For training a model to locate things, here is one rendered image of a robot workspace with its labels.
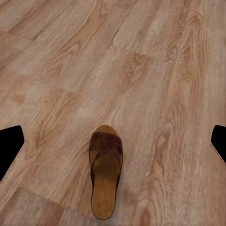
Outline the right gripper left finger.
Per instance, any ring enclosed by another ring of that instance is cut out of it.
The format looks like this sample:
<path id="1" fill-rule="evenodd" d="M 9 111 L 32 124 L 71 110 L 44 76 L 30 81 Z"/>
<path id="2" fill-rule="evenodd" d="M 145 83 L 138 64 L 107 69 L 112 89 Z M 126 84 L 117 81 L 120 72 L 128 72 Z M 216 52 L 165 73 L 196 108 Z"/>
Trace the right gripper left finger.
<path id="1" fill-rule="evenodd" d="M 0 130 L 0 182 L 23 145 L 24 133 L 20 125 Z"/>

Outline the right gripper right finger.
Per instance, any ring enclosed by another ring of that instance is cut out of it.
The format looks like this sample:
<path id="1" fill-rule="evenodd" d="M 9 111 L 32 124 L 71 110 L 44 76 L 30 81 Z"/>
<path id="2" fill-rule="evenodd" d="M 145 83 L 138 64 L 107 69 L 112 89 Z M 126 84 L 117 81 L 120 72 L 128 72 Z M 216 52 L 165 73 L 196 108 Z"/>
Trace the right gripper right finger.
<path id="1" fill-rule="evenodd" d="M 226 127 L 216 125 L 212 132 L 211 142 L 226 163 Z"/>

